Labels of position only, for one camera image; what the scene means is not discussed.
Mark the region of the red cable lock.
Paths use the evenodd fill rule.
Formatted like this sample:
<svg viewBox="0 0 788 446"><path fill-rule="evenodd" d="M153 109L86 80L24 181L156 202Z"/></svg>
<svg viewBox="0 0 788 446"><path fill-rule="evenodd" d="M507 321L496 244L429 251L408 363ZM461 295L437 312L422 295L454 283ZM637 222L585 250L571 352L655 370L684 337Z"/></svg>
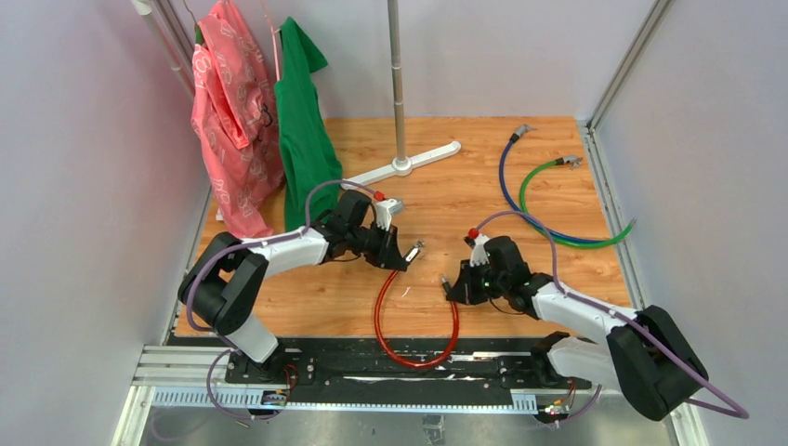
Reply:
<svg viewBox="0 0 788 446"><path fill-rule="evenodd" d="M372 324L378 346L396 364L415 370L435 368L446 362L460 335L458 305L445 297L445 283L458 258L458 242L440 240L437 246L418 240L416 256L405 272L392 271L384 279L373 304ZM443 343L425 348L398 348L400 338L441 338Z"/></svg>

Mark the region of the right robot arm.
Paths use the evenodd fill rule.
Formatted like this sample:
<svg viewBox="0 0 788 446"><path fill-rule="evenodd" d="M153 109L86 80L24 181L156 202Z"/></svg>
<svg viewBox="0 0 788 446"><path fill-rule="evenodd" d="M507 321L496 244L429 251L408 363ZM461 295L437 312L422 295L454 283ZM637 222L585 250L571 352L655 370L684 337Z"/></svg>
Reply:
<svg viewBox="0 0 788 446"><path fill-rule="evenodd" d="M471 254L457 279L441 281L448 301L476 306L503 299L518 313L563 326L531 350L531 375L539 386L580 378L621 393L638 413L661 421L707 382L703 363L663 308L636 310L578 293L531 271L507 236L466 242Z"/></svg>

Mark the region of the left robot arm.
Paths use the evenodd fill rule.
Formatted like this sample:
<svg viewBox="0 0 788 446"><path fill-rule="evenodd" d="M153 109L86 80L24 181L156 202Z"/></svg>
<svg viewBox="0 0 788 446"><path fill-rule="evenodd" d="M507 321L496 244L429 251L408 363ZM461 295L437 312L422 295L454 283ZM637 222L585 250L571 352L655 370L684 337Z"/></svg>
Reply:
<svg viewBox="0 0 788 446"><path fill-rule="evenodd" d="M297 230L258 239L221 232L186 274L178 299L190 318L199 317L208 331L249 360L249 372L259 382L275 383L284 372L282 349L253 313L263 281L291 269L328 263L346 252L378 269L406 271L423 244L401 253L392 219L403 208L398 199L350 190L333 209Z"/></svg>

